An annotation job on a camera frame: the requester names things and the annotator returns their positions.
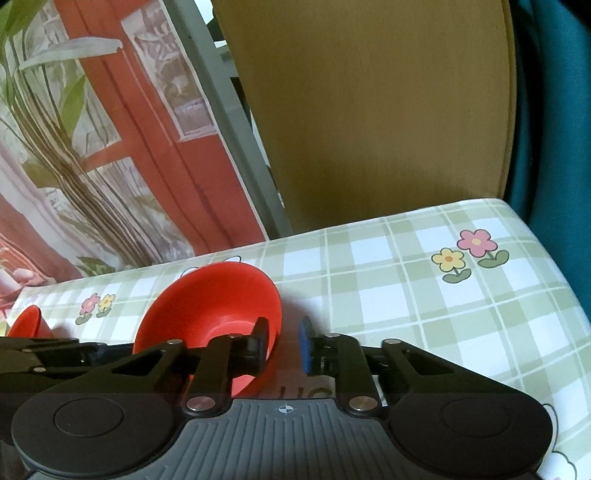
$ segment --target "red bowl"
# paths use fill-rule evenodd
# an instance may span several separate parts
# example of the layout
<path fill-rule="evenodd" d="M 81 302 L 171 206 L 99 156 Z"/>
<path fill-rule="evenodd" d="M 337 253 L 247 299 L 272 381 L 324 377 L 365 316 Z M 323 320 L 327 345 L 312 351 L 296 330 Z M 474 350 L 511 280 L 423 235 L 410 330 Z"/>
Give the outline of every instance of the red bowl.
<path fill-rule="evenodd" d="M 53 334 L 43 319 L 39 307 L 31 305 L 18 316 L 8 331 L 7 337 L 53 338 Z"/>
<path fill-rule="evenodd" d="M 195 348 L 220 335 L 248 335 L 259 317 L 269 320 L 268 358 L 281 332 L 281 299 L 275 284 L 248 264 L 207 265 L 181 277 L 158 296 L 139 326 L 133 352 L 174 338 Z M 235 378 L 232 395 L 253 379 L 250 375 Z"/>

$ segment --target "ribbed gray surface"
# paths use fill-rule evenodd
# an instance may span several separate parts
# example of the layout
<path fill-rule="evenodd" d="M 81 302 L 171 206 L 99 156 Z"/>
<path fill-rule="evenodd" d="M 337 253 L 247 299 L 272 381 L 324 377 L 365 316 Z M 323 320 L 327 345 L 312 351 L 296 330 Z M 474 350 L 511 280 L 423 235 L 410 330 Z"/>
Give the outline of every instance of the ribbed gray surface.
<path fill-rule="evenodd" d="M 410 479 L 401 463 L 376 420 L 349 417 L 333 400 L 235 400 L 220 417 L 188 422 L 162 457 L 120 479 Z"/>

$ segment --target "teal curtain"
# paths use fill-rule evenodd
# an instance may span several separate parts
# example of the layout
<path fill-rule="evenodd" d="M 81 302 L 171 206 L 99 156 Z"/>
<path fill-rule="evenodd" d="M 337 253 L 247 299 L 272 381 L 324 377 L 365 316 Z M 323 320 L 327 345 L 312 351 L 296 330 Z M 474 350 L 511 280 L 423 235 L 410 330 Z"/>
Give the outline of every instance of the teal curtain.
<path fill-rule="evenodd" d="M 505 200 L 591 318 L 591 32 L 558 0 L 513 0 L 517 121 Z"/>

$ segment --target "checkered tablecloth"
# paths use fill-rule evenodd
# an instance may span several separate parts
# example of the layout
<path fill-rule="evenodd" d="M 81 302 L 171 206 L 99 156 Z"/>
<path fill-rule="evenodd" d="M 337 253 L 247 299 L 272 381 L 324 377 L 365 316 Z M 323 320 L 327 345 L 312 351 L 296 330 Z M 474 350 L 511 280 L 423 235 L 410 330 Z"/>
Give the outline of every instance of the checkered tablecloth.
<path fill-rule="evenodd" d="M 482 230 L 498 248 L 479 264 L 482 259 L 470 254 L 477 250 L 461 250 L 457 243 L 464 231 L 476 238 Z M 490 245 L 482 243 L 488 236 L 479 238 L 481 247 Z M 556 425 L 555 451 L 544 461 L 542 478 L 591 478 L 591 327 L 548 253 L 500 200 L 458 202 L 27 288 L 8 323 L 34 303 L 64 336 L 130 342 L 150 304 L 182 272 L 236 256 L 277 285 L 284 336 L 307 314 L 321 332 L 346 333 L 370 346 L 400 338 L 523 390 L 546 404 Z M 77 325 L 83 302 L 93 294 L 115 298 Z M 99 315 L 107 304 L 108 314 Z M 295 354 L 282 367 L 297 369 Z"/>

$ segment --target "red door frame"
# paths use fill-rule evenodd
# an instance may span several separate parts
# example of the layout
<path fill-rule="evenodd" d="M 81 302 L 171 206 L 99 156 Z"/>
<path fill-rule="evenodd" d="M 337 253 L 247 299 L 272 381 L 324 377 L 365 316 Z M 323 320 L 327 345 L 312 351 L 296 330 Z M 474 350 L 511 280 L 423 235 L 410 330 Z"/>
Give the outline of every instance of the red door frame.
<path fill-rule="evenodd" d="M 178 140 L 170 114 L 121 26 L 150 1 L 55 0 L 70 38 L 117 38 L 124 45 L 115 54 L 81 61 L 122 138 L 122 146 L 110 147 L 113 158 L 107 158 L 105 149 L 87 159 L 85 169 L 130 156 L 196 255 L 263 241 L 222 140 L 218 135 Z"/>

